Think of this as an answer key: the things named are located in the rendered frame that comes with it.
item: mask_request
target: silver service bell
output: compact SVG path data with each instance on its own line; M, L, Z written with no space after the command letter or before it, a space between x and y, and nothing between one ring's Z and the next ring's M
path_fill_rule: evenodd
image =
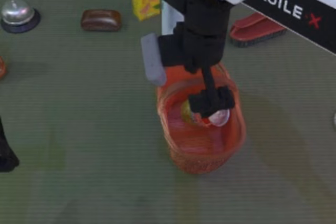
M35 10L23 0L8 0L1 10L2 20L12 26L19 26L30 22Z

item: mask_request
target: brown eraser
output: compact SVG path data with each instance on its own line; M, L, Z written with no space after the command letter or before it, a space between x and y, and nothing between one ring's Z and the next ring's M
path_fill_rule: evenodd
M86 10L80 24L85 31L118 31L121 28L121 15L116 10Z

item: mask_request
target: red letter x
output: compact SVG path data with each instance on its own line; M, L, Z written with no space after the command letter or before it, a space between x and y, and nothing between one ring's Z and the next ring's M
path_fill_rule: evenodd
M316 18L313 13L310 14L309 25L314 25L316 29L320 28L319 22L322 20L322 17Z

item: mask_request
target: bell base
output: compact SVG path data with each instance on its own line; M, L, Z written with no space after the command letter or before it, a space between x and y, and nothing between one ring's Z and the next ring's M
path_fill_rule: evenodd
M1 27L10 34L22 34L27 31L33 30L41 21L41 14L38 10L35 10L34 17L28 22L23 25L15 26L7 24L1 19Z

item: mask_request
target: red object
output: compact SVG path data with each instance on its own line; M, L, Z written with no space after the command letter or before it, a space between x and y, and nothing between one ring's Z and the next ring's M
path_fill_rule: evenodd
M0 79L2 79L7 73L7 68L4 60L0 57Z
M230 37L235 41L249 42L267 38L284 30L286 28L282 25L260 13L254 13L247 18L237 20L230 30Z
M200 71L190 74L181 66L166 68L167 83L157 89L158 114L171 158L177 167L191 174L218 169L240 149L246 136L236 85L222 65L212 67L212 74L217 87L228 85L236 101L223 127L205 128L181 118L181 105L188 95L205 88Z

